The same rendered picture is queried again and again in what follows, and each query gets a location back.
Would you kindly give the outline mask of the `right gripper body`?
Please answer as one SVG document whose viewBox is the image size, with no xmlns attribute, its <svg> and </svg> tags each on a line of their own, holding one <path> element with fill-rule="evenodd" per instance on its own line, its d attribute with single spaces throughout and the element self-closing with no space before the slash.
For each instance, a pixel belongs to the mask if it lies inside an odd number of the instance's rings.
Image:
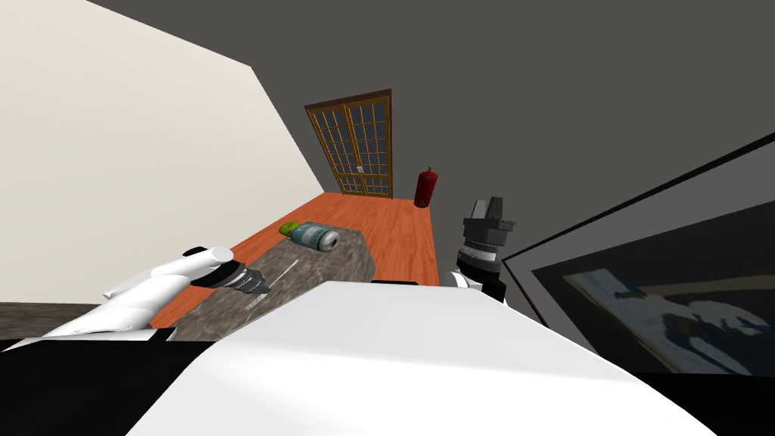
<svg viewBox="0 0 775 436">
<path fill-rule="evenodd" d="M 465 218 L 463 220 L 464 245 L 473 248 L 504 247 L 515 221 L 487 218 Z"/>
</svg>

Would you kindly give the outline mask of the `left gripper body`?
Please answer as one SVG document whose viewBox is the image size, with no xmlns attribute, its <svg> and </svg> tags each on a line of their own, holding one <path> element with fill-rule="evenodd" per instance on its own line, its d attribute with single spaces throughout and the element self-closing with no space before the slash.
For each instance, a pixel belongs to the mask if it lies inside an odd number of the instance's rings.
<svg viewBox="0 0 775 436">
<path fill-rule="evenodd" d="M 244 294 L 267 294 L 270 291 L 264 275 L 247 267 L 229 282 L 229 287 Z"/>
</svg>

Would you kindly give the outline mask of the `red fire extinguisher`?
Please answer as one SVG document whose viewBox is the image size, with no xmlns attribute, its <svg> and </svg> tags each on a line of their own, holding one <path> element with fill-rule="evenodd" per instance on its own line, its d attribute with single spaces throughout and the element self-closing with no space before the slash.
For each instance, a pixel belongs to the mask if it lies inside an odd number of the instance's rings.
<svg viewBox="0 0 775 436">
<path fill-rule="evenodd" d="M 428 168 L 418 175 L 416 192 L 413 203 L 418 208 L 426 208 L 430 204 L 431 196 L 437 186 L 438 174 L 433 172 L 433 167 Z"/>
</svg>

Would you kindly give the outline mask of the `teal bottle with green cap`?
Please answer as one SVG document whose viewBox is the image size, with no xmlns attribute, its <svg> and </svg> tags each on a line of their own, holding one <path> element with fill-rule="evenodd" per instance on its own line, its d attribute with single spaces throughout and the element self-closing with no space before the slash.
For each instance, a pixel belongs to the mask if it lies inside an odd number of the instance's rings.
<svg viewBox="0 0 775 436">
<path fill-rule="evenodd" d="M 340 244 L 336 231 L 309 223 L 289 222 L 280 226 L 279 233 L 294 244 L 323 253 L 333 251 Z"/>
</svg>

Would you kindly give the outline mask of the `brown glass-paned double door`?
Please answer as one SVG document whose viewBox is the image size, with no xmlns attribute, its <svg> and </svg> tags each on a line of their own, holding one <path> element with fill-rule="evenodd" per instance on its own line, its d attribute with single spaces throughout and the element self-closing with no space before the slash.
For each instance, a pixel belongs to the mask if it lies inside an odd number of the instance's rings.
<svg viewBox="0 0 775 436">
<path fill-rule="evenodd" d="M 345 195 L 392 198 L 392 90 L 304 106 Z"/>
</svg>

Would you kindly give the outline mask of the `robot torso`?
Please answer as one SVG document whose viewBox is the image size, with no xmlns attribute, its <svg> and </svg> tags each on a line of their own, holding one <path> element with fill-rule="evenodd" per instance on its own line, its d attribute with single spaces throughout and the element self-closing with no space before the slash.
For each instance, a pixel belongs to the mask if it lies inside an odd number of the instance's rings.
<svg viewBox="0 0 775 436">
<path fill-rule="evenodd" d="M 715 436 L 473 288 L 326 282 L 207 348 L 127 436 Z"/>
</svg>

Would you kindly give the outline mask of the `black-framed wall picture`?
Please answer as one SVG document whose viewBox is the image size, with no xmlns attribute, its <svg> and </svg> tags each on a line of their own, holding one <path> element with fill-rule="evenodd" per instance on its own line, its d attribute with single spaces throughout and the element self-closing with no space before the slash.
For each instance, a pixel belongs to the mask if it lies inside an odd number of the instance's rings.
<svg viewBox="0 0 775 436">
<path fill-rule="evenodd" d="M 775 132 L 504 260 L 628 372 L 775 377 Z"/>
</svg>

